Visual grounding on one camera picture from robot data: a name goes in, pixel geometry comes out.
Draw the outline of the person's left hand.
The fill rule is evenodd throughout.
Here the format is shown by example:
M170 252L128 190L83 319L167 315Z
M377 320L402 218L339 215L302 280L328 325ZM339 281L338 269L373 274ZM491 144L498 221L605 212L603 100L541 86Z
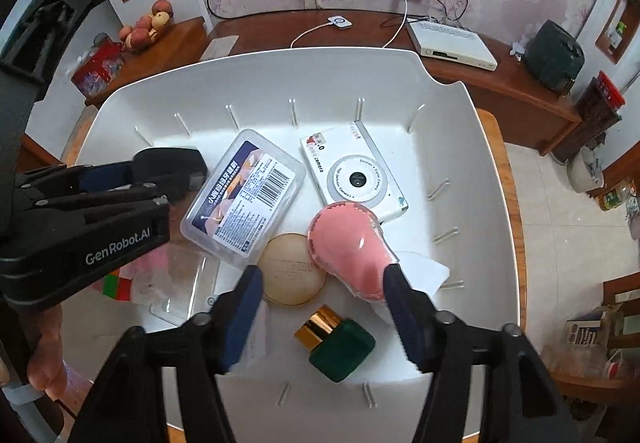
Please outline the person's left hand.
M27 367L30 384L51 400L65 392L67 371L63 361L63 309L55 305L49 310L29 315L25 321L29 332L36 335L37 344Z

